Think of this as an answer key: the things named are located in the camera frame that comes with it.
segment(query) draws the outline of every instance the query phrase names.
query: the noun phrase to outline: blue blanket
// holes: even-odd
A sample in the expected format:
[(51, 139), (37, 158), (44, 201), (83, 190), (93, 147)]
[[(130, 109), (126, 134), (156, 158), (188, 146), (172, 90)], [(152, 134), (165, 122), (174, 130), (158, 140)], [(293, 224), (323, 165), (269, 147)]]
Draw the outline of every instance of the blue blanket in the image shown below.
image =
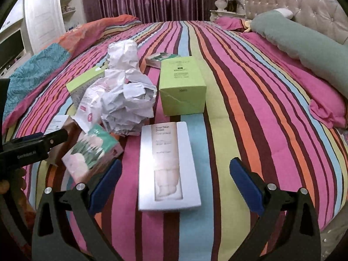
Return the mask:
[(53, 43), (40, 53), (32, 56), (10, 76), (3, 121), (29, 93), (38, 87), (51, 73), (60, 68), (70, 53)]

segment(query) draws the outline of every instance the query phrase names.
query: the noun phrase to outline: small green box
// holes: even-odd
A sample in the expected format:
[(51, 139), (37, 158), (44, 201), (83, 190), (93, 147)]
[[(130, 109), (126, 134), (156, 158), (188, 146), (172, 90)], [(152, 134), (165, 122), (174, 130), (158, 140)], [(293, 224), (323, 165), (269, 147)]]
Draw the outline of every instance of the small green box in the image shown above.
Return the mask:
[(206, 91), (194, 57), (162, 61), (159, 92), (166, 116), (203, 113)]

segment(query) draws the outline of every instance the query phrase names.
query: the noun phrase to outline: product tube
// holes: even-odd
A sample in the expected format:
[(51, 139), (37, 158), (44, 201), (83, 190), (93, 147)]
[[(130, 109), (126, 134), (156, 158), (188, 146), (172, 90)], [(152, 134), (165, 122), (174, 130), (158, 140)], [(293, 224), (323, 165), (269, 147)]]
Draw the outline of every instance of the product tube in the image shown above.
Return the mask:
[[(163, 200), (177, 192), (180, 180), (179, 149), (176, 123), (151, 126), (152, 155), (154, 159), (155, 199)], [(182, 199), (180, 193), (174, 199)]]

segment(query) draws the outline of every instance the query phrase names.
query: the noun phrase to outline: television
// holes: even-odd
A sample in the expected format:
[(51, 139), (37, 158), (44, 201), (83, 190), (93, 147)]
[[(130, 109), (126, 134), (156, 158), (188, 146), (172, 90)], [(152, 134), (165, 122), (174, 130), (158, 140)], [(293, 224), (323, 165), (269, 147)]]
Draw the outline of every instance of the television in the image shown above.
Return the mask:
[(0, 43), (0, 71), (9, 68), (24, 50), (20, 29)]

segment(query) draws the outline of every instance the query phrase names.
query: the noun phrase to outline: white pillow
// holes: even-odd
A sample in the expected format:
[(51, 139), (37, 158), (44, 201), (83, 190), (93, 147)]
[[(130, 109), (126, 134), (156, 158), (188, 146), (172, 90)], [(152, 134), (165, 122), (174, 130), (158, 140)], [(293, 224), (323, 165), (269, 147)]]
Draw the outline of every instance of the white pillow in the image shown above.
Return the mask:
[(288, 8), (276, 8), (275, 11), (280, 12), (287, 19), (292, 19), (294, 14)]

